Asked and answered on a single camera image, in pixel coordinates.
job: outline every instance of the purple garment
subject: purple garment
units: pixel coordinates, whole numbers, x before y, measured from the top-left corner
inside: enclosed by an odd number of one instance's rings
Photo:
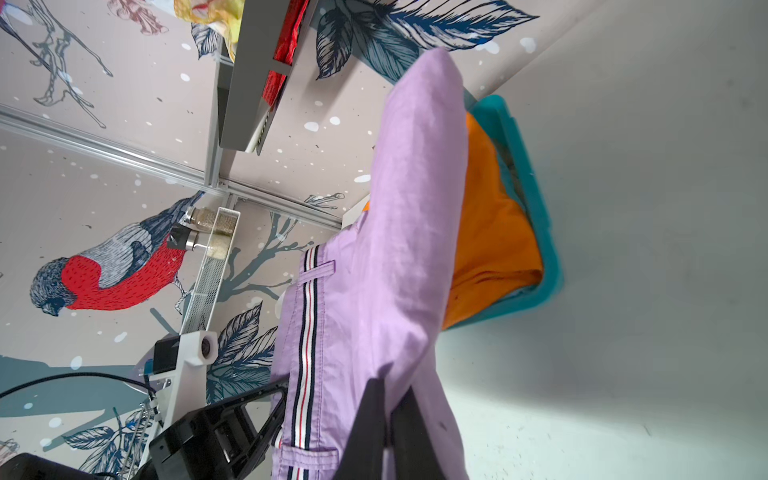
[[[467,478],[461,436],[435,371],[468,158],[462,78],[432,50],[387,99],[371,211],[307,251],[286,292],[272,378],[290,375],[272,478],[332,478],[368,379],[386,417],[412,387],[446,478]],[[392,456],[385,474],[394,478]]]

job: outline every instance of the teal plastic bin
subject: teal plastic bin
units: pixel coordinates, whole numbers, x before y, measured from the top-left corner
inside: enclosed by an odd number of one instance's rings
[[[499,151],[497,157],[502,171],[502,183],[507,194],[517,200],[528,215],[541,252],[544,275],[537,286],[510,293],[477,315],[452,326],[452,329],[540,306],[555,295],[563,283],[560,262],[552,241],[549,214],[517,122],[509,116],[507,104],[498,95],[480,100],[472,107],[470,113]],[[513,166],[508,167],[510,160]]]

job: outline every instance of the striped trim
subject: striped trim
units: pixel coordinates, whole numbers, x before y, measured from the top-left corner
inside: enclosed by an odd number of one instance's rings
[[[283,427],[275,433],[275,438],[272,439],[272,446],[276,449],[280,448],[283,444]]]
[[[317,267],[319,247],[307,250],[304,271]],[[304,306],[299,341],[299,375],[296,379],[296,398],[293,401],[293,435],[291,444],[310,449],[312,434],[312,407],[315,399],[315,346],[317,343],[317,278],[303,284]],[[288,469],[289,480],[309,480],[305,468]]]

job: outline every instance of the red-breasted bird illustration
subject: red-breasted bird illustration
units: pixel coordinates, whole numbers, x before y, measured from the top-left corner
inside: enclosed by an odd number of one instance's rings
[[[183,250],[166,247],[170,228],[202,191],[139,223],[127,225],[96,247],[46,263],[32,280],[32,303],[48,315],[70,310],[122,310],[178,283]]]

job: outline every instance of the orange garment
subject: orange garment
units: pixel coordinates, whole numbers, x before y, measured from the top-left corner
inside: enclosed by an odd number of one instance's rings
[[[493,142],[470,114],[467,127],[469,162],[443,329],[508,293],[539,284],[544,270],[531,224],[502,184]]]

